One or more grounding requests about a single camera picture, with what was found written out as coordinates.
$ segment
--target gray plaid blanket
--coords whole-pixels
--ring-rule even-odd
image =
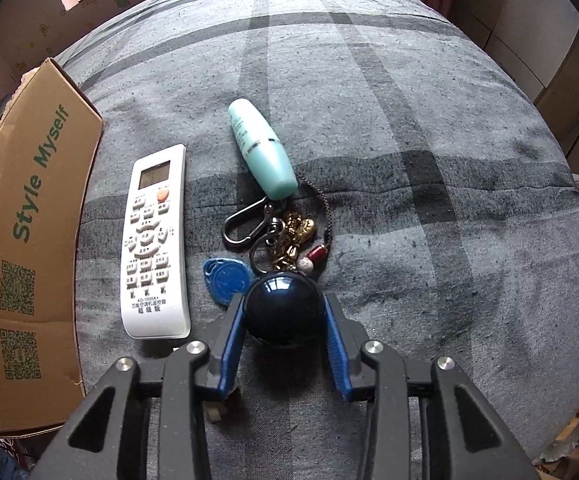
[[[148,0],[58,59],[106,119],[76,273],[87,388],[119,356],[172,348],[125,334],[119,255],[132,164],[179,142],[192,335],[221,317],[201,266],[229,254],[221,222],[261,193],[227,114],[246,97],[332,204],[320,284],[346,313],[407,356],[454,356],[531,457],[567,423],[579,404],[579,194],[531,102],[438,13],[419,0]],[[309,190],[295,205],[324,225]],[[364,408],[340,399],[325,356],[317,345],[290,364],[246,343],[241,402],[208,424],[214,478],[355,478]],[[151,478],[157,423],[154,410]]]

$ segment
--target gold charm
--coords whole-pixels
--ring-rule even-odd
[[[316,222],[311,218],[303,218],[296,211],[288,211],[283,218],[285,234],[274,246],[274,269],[294,269],[300,246],[316,233]]]

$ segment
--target blue gripper pad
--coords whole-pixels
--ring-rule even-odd
[[[236,370],[238,369],[238,361],[243,351],[243,341],[245,339],[246,330],[243,326],[243,301],[238,305],[238,311],[232,323],[232,330],[228,337],[228,342],[225,344],[225,350],[220,360],[220,382],[218,383],[218,393],[222,399],[227,399],[228,395],[234,389],[234,381],[236,380]]]
[[[343,339],[338,328],[336,318],[333,316],[327,297],[325,298],[325,315],[327,316],[327,355],[336,389],[348,400],[351,396],[351,381],[349,380],[349,359]]]

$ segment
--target metal screw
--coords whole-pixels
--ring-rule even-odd
[[[202,341],[192,341],[185,347],[190,354],[200,354],[205,349],[205,343]]]
[[[118,361],[116,361],[116,369],[120,370],[121,372],[126,372],[133,366],[134,361],[129,357],[121,357]]]
[[[439,365],[439,368],[441,370],[452,370],[452,368],[455,367],[456,363],[454,362],[454,359],[452,359],[451,357],[439,357],[438,361],[436,361],[436,364]]]
[[[365,350],[370,354],[380,354],[383,351],[383,348],[383,343],[380,341],[367,341],[367,343],[365,343]]]

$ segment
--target blue key fob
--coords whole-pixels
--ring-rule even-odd
[[[229,306],[232,296],[246,293],[254,282],[254,273],[249,265],[232,258],[210,258],[203,265],[205,285],[214,301]]]

